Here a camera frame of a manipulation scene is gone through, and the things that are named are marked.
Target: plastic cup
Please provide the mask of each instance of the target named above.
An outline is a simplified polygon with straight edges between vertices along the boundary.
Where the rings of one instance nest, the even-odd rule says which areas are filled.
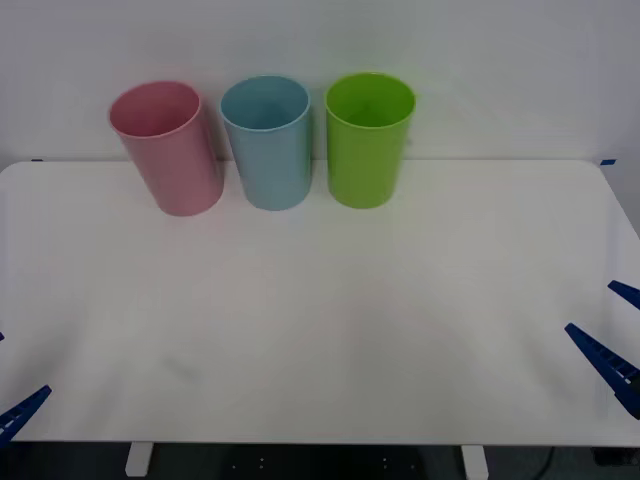
[[[202,98],[179,82],[154,82],[122,94],[111,126],[156,203],[169,215],[203,212],[222,195]]]
[[[280,76],[249,78],[220,101],[231,150],[249,202],[265,210],[300,203],[311,186],[310,97]]]
[[[397,78],[357,73],[325,95],[329,190],[349,207],[372,208],[393,195],[416,98]]]

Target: pink cup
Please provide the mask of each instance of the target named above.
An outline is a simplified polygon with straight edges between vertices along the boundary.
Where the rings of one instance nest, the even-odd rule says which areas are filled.
[[[179,82],[154,82],[122,94],[111,126],[156,203],[169,215],[204,212],[222,195],[202,98]]]

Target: blue cup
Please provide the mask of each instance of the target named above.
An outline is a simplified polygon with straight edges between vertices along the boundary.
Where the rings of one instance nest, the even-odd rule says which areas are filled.
[[[220,114],[247,199],[265,210],[297,205],[311,186],[311,131],[306,88],[262,75],[231,87]]]

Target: table leg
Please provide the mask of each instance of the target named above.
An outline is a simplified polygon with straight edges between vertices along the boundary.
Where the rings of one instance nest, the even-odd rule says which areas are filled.
[[[463,445],[462,460],[467,480],[487,480],[489,478],[487,459],[484,456],[482,445]]]
[[[153,451],[153,442],[132,442],[124,471],[127,477],[146,477],[149,460]]]

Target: table top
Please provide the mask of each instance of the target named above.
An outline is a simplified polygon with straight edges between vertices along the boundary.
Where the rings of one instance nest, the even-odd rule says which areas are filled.
[[[640,364],[640,241],[580,161],[406,161],[393,199],[163,214],[127,162],[0,175],[0,410],[21,440],[640,444],[563,331]]]

